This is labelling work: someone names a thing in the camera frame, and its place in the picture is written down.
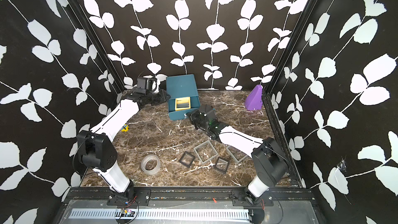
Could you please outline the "teal top drawer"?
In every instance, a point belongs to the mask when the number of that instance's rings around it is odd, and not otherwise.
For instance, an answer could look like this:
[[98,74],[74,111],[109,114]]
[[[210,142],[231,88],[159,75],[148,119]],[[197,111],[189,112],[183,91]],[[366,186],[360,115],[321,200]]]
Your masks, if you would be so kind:
[[201,106],[198,96],[179,97],[168,102],[169,113],[194,110]]

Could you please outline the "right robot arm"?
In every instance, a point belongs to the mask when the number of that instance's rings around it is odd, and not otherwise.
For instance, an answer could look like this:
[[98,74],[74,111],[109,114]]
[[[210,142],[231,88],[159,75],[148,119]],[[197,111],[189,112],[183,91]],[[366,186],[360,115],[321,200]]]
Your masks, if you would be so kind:
[[256,176],[245,189],[246,201],[250,204],[253,205],[288,173],[289,161],[275,139],[255,138],[239,132],[219,121],[213,111],[195,110],[186,116],[195,129],[204,131],[211,140],[231,146],[253,160]]

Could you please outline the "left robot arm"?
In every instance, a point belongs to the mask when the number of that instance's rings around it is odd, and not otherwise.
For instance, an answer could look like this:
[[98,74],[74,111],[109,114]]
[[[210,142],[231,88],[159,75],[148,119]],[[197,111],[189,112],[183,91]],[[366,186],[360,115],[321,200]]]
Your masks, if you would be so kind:
[[118,153],[113,145],[116,134],[136,115],[143,107],[166,103],[170,95],[163,89],[157,93],[131,92],[124,97],[117,107],[99,124],[89,131],[80,131],[77,134],[77,153],[80,164],[92,169],[118,194],[132,198],[134,195],[133,183],[121,171],[117,164]]

